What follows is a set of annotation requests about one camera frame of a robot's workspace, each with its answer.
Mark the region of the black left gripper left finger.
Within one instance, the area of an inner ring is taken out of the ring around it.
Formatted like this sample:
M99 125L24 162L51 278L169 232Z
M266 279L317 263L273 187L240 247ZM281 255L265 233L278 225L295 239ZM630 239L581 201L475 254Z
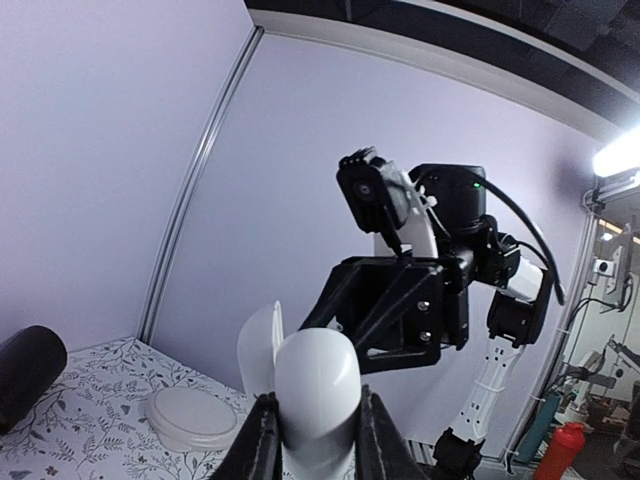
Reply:
M274 392L260 395L214 472L215 479L280 478L279 404Z

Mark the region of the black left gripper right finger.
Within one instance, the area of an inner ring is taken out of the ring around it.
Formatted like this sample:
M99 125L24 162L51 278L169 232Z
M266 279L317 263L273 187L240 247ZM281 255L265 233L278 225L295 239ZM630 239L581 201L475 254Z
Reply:
M381 397L363 385L355 437L355 478L424 479Z

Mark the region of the white earbud charging case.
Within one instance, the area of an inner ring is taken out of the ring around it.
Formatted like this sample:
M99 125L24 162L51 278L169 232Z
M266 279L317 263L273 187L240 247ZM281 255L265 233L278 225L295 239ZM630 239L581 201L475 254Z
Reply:
M236 347L249 398L273 392L286 469L297 479L341 479L355 449L361 375L351 341L326 327L283 332L278 301L244 323Z

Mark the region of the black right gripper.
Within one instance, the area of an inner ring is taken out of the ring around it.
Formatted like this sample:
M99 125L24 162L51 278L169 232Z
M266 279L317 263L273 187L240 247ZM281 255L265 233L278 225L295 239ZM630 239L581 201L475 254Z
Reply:
M363 374L431 365L440 358L436 345L461 350L469 338L473 253L449 249L412 261L343 260L300 330L339 324Z

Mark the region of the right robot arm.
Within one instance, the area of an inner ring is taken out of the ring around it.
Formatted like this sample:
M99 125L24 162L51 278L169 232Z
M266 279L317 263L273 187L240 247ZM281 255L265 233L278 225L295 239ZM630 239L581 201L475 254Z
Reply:
M537 341L550 300L565 298L540 229L522 217L537 241L540 261L533 264L499 230L486 198L497 197L515 214L520 206L479 166L403 171L381 158L348 157L336 178L357 226L375 235L376 251L332 269L305 326L338 322L363 373L430 366L443 348L461 349L468 340L469 287L491 287L483 369L447 430L458 442L483 443L507 376Z

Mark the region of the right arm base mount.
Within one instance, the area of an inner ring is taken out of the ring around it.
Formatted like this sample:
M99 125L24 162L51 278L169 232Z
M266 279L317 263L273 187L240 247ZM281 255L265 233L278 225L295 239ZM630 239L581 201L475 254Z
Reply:
M485 441L474 443L457 437L452 428L443 432L433 452L435 465L431 478L435 480L473 479L475 469L482 460L481 449Z

